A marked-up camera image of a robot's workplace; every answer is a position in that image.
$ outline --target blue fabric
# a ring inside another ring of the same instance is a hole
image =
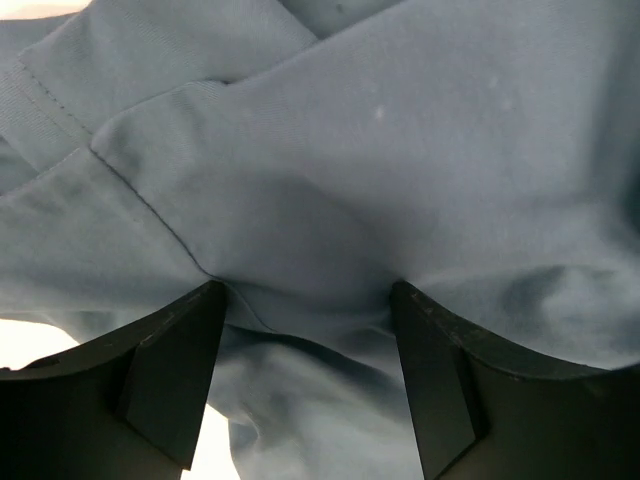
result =
[[[224,281],[247,480],[421,478],[398,279],[640,360],[637,2],[337,5],[97,0],[0,72],[0,312],[84,341]]]

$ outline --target black plastic piece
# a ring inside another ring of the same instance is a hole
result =
[[[640,478],[640,366],[533,352],[407,283],[391,301],[426,480]]]
[[[0,478],[179,479],[225,309],[223,285],[211,282],[91,342],[0,370]]]

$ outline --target light blue cloth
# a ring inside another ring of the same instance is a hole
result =
[[[398,279],[638,362],[637,2],[283,4],[97,0],[0,56],[0,312],[87,340],[225,281],[246,480],[421,478]]]

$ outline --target seam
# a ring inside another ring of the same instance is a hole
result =
[[[241,300],[241,302],[243,303],[243,305],[247,308],[247,310],[249,311],[249,313],[253,316],[253,318],[258,322],[258,324],[260,326],[262,326],[263,328],[267,329],[268,331],[270,331],[271,333],[280,333],[276,330],[274,330],[273,328],[271,328],[269,325],[267,325],[264,321],[262,321],[262,319],[256,314],[255,310],[251,307],[251,305],[249,304],[249,302],[247,302],[247,300],[244,298],[244,296],[232,285],[229,285],[227,282],[225,282],[223,279],[210,274],[209,272],[207,272],[202,265],[200,265],[200,263],[198,262],[198,260],[195,258],[195,256],[193,255],[193,253],[191,252],[191,250],[189,250],[189,247],[187,247],[186,243],[184,242],[184,240],[182,240],[182,238],[178,235],[178,233],[160,216],[160,214],[158,214],[158,212],[155,210],[155,208],[153,208],[153,206],[151,206],[151,204],[149,204],[149,202],[147,202],[144,197],[142,195],[140,195],[140,193],[133,188],[133,186],[129,183],[129,181],[124,178],[120,172],[118,172],[115,168],[113,168],[111,165],[109,165],[109,163],[107,163],[107,161],[102,158],[100,156],[100,154],[98,154],[98,152],[96,152],[95,150],[93,150],[91,147],[87,146],[87,150],[89,152],[91,152],[107,169],[109,169],[110,172],[112,172],[118,179],[120,179],[120,181],[122,183],[124,183],[127,188],[129,190],[131,190],[134,195],[138,198],[138,200],[140,202],[142,202],[145,207],[158,219],[158,221],[167,229],[167,231],[173,236],[173,238],[178,242],[178,244],[182,247],[182,249],[185,251],[185,253],[187,254],[187,256],[189,257],[189,259],[193,262],[193,264],[196,266],[196,268],[198,270],[200,270],[200,272],[202,272],[203,274],[205,274],[206,276],[208,276],[209,278],[211,278],[212,280],[216,280],[219,281],[221,283],[224,283],[224,285],[226,285],[226,287],[233,291],[233,293],[235,293],[237,295],[237,297]]]
[[[58,99],[49,91],[47,87],[45,87],[42,84],[42,82],[40,82],[40,80],[38,80],[35,77],[35,75],[31,72],[31,70],[29,70],[29,68],[25,64],[20,63],[20,66],[22,67],[22,71],[25,72],[27,75],[29,75],[29,77],[36,83],[36,85],[40,87],[40,89],[44,92],[44,94],[53,103],[56,104],[56,106],[62,111],[62,113],[64,113],[67,117],[71,118],[85,133],[92,135],[92,132],[87,127],[85,127],[84,124],[80,120],[78,120],[71,112],[69,112],[69,110],[67,110],[64,105],[62,105],[58,101]]]
[[[58,163],[56,163],[55,165],[47,168],[46,170],[43,170],[41,172],[39,172],[35,177],[31,178],[30,180],[27,180],[25,183],[23,183],[22,185],[20,185],[17,188],[14,188],[13,190],[9,190],[7,193],[0,195],[0,208],[3,206],[3,204],[6,201],[9,201],[12,199],[12,197],[15,197],[17,195],[20,195],[23,191],[25,191],[26,189],[28,189],[29,187],[33,186],[33,184],[40,182],[41,180],[43,180],[45,177],[48,177],[52,172],[54,172],[55,170],[61,168],[64,164],[67,163],[67,161],[69,160],[69,158],[71,158],[73,156],[73,154],[77,151],[78,149],[76,148],[75,150],[73,150],[71,153],[69,153],[69,155],[67,155],[66,157],[64,157],[62,160],[60,160]]]

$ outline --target white surface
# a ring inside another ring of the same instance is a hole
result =
[[[49,325],[0,320],[0,367],[22,368],[33,360],[74,347],[77,343]],[[207,406],[191,472],[182,480],[238,480],[231,461],[227,420]]]
[[[39,18],[80,10],[89,0],[0,0],[0,19]]]

